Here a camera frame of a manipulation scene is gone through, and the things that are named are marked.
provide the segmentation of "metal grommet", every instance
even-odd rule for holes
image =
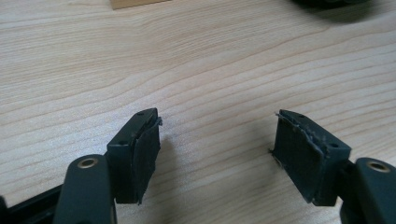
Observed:
[[[378,161],[368,161],[367,165],[372,168],[375,171],[381,172],[381,173],[389,173],[390,169],[388,166],[384,165],[382,162]]]
[[[98,160],[96,158],[88,158],[80,161],[77,166],[81,169],[87,169],[93,167],[94,165],[96,165],[96,163],[98,163]]]

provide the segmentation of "wooden table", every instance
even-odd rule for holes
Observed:
[[[279,109],[396,165],[396,2],[0,2],[0,193],[61,184],[67,165],[158,107],[162,150],[119,223],[339,223],[268,153]]]

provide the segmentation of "dark object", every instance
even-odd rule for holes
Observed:
[[[291,0],[295,4],[305,7],[317,7],[321,9],[332,9],[345,7],[358,3],[368,2],[369,0]]]
[[[107,145],[107,153],[70,163],[62,186],[7,208],[0,223],[117,223],[114,198],[141,203],[160,150],[156,108],[135,114]]]
[[[396,223],[396,169],[383,162],[348,160],[350,147],[304,115],[280,110],[273,155],[308,203],[344,203],[345,224]]]

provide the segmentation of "wooden block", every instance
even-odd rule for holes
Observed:
[[[168,0],[110,0],[110,3],[113,9],[119,9],[124,7],[137,7],[164,1]]]

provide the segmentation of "hole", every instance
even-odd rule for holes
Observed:
[[[96,163],[98,163],[98,160],[95,158],[88,158],[83,161],[80,161],[78,163],[78,167],[81,169],[87,169],[93,167]]]
[[[381,173],[389,173],[390,169],[388,168],[388,166],[380,163],[380,162],[376,162],[376,161],[369,161],[367,162],[367,165],[372,168],[375,171],[381,172]]]
[[[119,141],[119,145],[121,146],[127,146],[128,142],[127,141]]]

